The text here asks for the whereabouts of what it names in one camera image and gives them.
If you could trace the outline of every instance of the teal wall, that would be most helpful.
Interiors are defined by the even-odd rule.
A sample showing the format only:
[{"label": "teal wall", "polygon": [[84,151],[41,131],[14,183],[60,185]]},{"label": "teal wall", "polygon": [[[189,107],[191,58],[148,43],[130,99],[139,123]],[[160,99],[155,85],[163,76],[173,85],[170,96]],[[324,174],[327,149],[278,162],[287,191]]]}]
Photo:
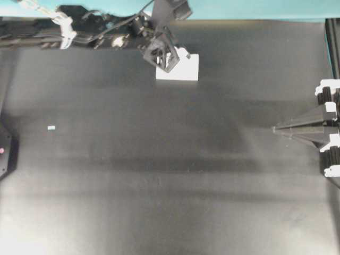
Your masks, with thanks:
[{"label": "teal wall", "polygon": [[[39,0],[55,8],[61,4],[81,4],[117,15],[129,15],[148,0]],[[340,16],[340,0],[189,0],[191,19],[318,19]],[[38,16],[22,10],[11,0],[0,0],[0,16]]]}]

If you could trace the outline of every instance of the white paper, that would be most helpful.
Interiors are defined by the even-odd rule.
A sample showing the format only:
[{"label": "white paper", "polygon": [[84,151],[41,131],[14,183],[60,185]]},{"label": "white paper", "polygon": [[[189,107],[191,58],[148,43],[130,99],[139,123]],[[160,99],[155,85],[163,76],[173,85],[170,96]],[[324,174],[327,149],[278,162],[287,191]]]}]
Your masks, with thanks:
[{"label": "white paper", "polygon": [[198,81],[199,55],[191,54],[190,59],[186,56],[188,52],[184,48],[176,49],[180,57],[178,64],[170,73],[164,72],[159,67],[156,68],[157,80],[174,80],[174,81]]}]

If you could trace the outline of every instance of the black table surface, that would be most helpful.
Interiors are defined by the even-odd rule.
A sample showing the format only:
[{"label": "black table surface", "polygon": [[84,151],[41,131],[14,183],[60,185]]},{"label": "black table surface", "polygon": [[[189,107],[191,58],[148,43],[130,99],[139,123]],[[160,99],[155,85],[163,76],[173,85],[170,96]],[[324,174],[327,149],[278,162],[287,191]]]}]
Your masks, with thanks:
[{"label": "black table surface", "polygon": [[317,150],[271,132],[332,77],[324,24],[171,28],[200,54],[198,82],[156,81],[136,50],[15,53],[1,254],[339,253]]}]

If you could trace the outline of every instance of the white clamp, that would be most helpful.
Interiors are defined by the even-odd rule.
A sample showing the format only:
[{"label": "white clamp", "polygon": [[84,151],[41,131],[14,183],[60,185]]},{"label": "white clamp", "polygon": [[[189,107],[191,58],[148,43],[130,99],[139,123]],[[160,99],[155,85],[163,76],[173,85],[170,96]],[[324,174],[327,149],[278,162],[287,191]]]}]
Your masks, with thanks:
[{"label": "white clamp", "polygon": [[45,7],[42,7],[38,4],[38,0],[21,0],[19,4],[26,9],[33,9],[43,13],[44,15],[51,18],[51,20],[60,26],[61,35],[63,37],[62,43],[60,45],[60,49],[67,49],[72,44],[74,37],[77,36],[77,32],[75,32],[71,26],[73,20],[71,17],[67,16],[63,12],[56,12],[49,10]]},{"label": "white clamp", "polygon": [[315,95],[322,93],[322,89],[324,87],[330,88],[330,93],[332,95],[335,94],[336,89],[340,89],[340,80],[328,79],[328,80],[321,80],[320,86],[315,88]]}]

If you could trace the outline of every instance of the black cable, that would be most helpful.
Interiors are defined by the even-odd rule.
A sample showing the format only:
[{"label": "black cable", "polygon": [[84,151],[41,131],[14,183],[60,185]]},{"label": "black cable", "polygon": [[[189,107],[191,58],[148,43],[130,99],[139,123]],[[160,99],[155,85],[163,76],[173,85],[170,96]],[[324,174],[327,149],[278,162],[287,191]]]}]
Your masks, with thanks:
[{"label": "black cable", "polygon": [[150,4],[153,3],[154,0],[151,0],[149,3],[147,3],[139,12],[141,13],[142,11],[144,11]]},{"label": "black cable", "polygon": [[110,32],[110,31],[112,31],[112,30],[114,30],[114,29],[116,29],[116,28],[119,28],[119,27],[121,27],[121,26],[123,26],[123,25],[125,25],[125,24],[128,24],[129,22],[131,22],[132,20],[134,20],[135,18],[137,18],[137,17],[139,16],[139,14],[140,14],[141,12],[143,12],[143,11],[144,11],[150,4],[152,4],[153,2],[154,2],[154,0],[151,0],[151,1],[150,1],[149,3],[147,3],[147,4],[146,4],[146,5],[145,5],[145,6],[144,6],[137,14],[131,16],[130,18],[128,18],[128,19],[126,19],[126,20],[123,20],[123,21],[121,21],[121,22],[119,22],[119,23],[113,25],[112,27],[110,27],[110,28],[104,30],[103,32],[97,34],[96,36],[92,37],[91,39],[82,41],[82,40],[77,39],[77,37],[75,37],[75,38],[73,39],[73,41],[75,41],[75,42],[77,42],[77,43],[90,43],[90,42],[93,42],[93,41],[99,39],[100,37],[104,36],[106,33]]}]

